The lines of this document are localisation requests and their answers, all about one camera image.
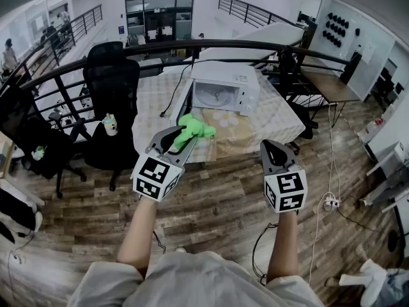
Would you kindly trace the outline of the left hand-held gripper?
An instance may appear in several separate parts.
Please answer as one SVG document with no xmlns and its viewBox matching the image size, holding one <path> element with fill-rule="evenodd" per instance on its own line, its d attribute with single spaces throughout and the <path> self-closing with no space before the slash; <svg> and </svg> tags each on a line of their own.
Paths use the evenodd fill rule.
<svg viewBox="0 0 409 307">
<path fill-rule="evenodd" d="M 185 163 L 197 143 L 194 136 L 177 151 L 170 148 L 186 126 L 174 126 L 156 133 L 132 172 L 133 191 L 155 201 L 162 201 L 176 187 L 185 172 Z"/>
</svg>

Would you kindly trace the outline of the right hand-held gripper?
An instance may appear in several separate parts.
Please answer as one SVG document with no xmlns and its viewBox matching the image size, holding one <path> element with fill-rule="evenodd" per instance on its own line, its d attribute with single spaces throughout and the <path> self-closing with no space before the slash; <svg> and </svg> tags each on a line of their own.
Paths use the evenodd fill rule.
<svg viewBox="0 0 409 307">
<path fill-rule="evenodd" d="M 305 170 L 298 164 L 294 151 L 273 140 L 260 143 L 264 172 L 263 193 L 276 213 L 304 208 L 307 198 Z"/>
</svg>

